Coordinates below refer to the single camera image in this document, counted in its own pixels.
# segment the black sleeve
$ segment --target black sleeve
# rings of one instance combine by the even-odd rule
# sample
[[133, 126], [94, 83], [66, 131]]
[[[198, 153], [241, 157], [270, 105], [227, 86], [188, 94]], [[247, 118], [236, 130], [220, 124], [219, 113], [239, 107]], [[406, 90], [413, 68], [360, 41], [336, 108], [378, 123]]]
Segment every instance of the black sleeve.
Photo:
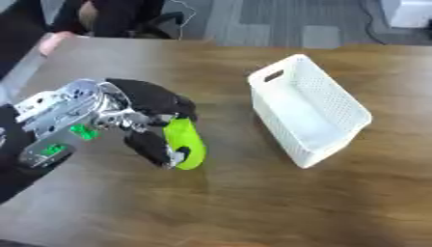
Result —
[[87, 30], [81, 25], [78, 12], [85, 2], [86, 0], [67, 0], [50, 26], [49, 32], [70, 31], [77, 35], [84, 35]]
[[94, 23], [95, 37], [124, 37], [144, 0], [106, 0]]

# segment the robotic hand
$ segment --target robotic hand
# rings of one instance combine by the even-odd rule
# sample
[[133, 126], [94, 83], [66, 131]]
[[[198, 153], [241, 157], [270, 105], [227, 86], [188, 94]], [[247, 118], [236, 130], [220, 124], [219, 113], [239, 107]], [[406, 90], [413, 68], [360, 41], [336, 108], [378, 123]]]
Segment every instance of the robotic hand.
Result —
[[[203, 162], [203, 151], [191, 149], [194, 144], [172, 145], [149, 130], [165, 131], [174, 121], [194, 122], [197, 116], [192, 101], [148, 82], [78, 80], [4, 105], [0, 116], [0, 204], [62, 164], [80, 142], [113, 127], [124, 130], [124, 142], [158, 167]], [[165, 133], [179, 130], [177, 125]]]

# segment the green component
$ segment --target green component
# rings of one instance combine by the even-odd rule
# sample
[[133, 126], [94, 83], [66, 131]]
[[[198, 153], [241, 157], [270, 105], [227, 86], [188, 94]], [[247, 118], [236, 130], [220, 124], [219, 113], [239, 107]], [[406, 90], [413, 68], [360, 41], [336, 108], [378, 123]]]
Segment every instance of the green component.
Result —
[[53, 144], [49, 146], [48, 148], [44, 149], [40, 154], [44, 156], [52, 156], [60, 151], [63, 151], [66, 149], [66, 146], [60, 145], [60, 144]]
[[90, 129], [83, 124], [76, 124], [71, 126], [70, 132], [74, 133], [85, 141], [92, 141], [99, 135], [99, 132], [94, 129]]
[[174, 151], [181, 147], [188, 147], [191, 150], [188, 158], [177, 165], [178, 169], [192, 170], [203, 163], [205, 145], [194, 124], [189, 119], [171, 120], [170, 124], [164, 127], [164, 134], [168, 144]]

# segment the wire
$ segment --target wire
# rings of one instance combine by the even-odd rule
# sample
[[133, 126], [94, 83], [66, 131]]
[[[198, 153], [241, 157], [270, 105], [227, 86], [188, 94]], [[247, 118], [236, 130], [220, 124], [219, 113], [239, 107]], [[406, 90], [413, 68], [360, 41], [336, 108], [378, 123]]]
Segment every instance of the wire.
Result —
[[192, 14], [189, 15], [189, 17], [183, 22], [183, 24], [180, 25], [179, 28], [179, 35], [178, 35], [178, 40], [182, 41], [183, 40], [183, 29], [189, 24], [189, 22], [198, 14], [198, 11], [195, 10], [194, 8], [190, 7], [186, 2], [184, 1], [180, 1], [180, 0], [170, 0], [173, 3], [178, 3], [184, 6], [184, 8], [192, 11]]
[[374, 34], [372, 27], [373, 27], [373, 23], [375, 22], [375, 19], [373, 18], [373, 15], [370, 13], [369, 9], [367, 8], [365, 1], [367, 0], [359, 0], [359, 6], [360, 9], [362, 9], [362, 11], [367, 14], [369, 16], [369, 22], [366, 24], [364, 30], [367, 33], [367, 35], [370, 37], [371, 40], [377, 42], [377, 43], [381, 43], [381, 44], [387, 44], [384, 41], [381, 41], [379, 38], [376, 37], [376, 35]]

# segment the office chair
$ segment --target office chair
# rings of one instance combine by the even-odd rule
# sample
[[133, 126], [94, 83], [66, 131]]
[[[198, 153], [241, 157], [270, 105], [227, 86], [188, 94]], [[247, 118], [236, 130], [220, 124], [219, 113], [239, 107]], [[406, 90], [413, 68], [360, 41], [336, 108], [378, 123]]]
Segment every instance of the office chair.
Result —
[[165, 0], [152, 0], [148, 1], [147, 8], [149, 12], [146, 13], [146, 16], [140, 16], [139, 23], [137, 24], [131, 38], [139, 39], [139, 38], [148, 38], [149, 35], [164, 39], [171, 40], [171, 37], [168, 33], [162, 31], [160, 29], [160, 25], [174, 20], [175, 24], [180, 26], [184, 22], [184, 13], [182, 12], [173, 12], [173, 13], [165, 13], [162, 14], [162, 9], [165, 5]]

